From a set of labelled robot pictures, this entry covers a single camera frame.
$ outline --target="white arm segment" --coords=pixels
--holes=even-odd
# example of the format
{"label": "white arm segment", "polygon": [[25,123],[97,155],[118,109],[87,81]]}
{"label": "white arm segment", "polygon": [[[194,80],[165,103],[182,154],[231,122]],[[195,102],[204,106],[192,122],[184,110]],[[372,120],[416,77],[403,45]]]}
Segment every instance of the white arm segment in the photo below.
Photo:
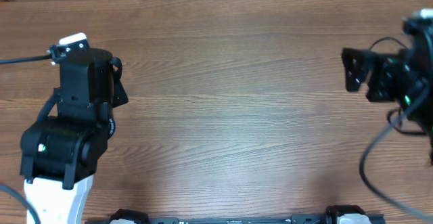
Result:
{"label": "white arm segment", "polygon": [[[35,178],[24,181],[26,199],[35,208],[42,224],[81,224],[93,175],[74,184],[72,190],[62,188],[61,181]],[[27,224],[35,224],[27,211]]]}

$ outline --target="wooden table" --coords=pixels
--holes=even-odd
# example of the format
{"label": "wooden table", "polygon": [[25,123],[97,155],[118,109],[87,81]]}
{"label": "wooden table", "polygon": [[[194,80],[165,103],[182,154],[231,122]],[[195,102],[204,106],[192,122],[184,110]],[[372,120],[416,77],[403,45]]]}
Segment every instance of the wooden table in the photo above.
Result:
{"label": "wooden table", "polygon": [[[102,0],[0,3],[0,57],[44,54],[85,32],[124,63],[130,102],[98,171],[85,218],[119,208],[152,217],[270,217],[358,204],[416,222],[358,176],[367,142],[395,104],[344,89],[340,52],[401,33],[433,0]],[[394,51],[383,44],[378,51]],[[0,178],[22,190],[20,137],[59,85],[49,62],[0,67]],[[431,210],[428,140],[393,132],[367,174]],[[0,195],[2,223],[24,209]]]}

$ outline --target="wooden tabletop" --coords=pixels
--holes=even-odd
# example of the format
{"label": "wooden tabletop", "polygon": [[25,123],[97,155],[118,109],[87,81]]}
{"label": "wooden tabletop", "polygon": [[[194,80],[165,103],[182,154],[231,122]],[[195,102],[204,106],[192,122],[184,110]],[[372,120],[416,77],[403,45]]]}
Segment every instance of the wooden tabletop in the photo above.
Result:
{"label": "wooden tabletop", "polygon": [[[270,217],[358,204],[415,222],[361,182],[358,163],[396,104],[344,89],[343,47],[401,34],[433,0],[101,0],[0,3],[0,58],[85,32],[124,63],[130,102],[100,158],[85,219]],[[393,44],[378,51],[396,51]],[[0,180],[22,190],[20,138],[59,86],[49,62],[0,67]],[[426,138],[391,133],[369,157],[382,190],[431,210]],[[0,219],[24,209],[0,195]]]}

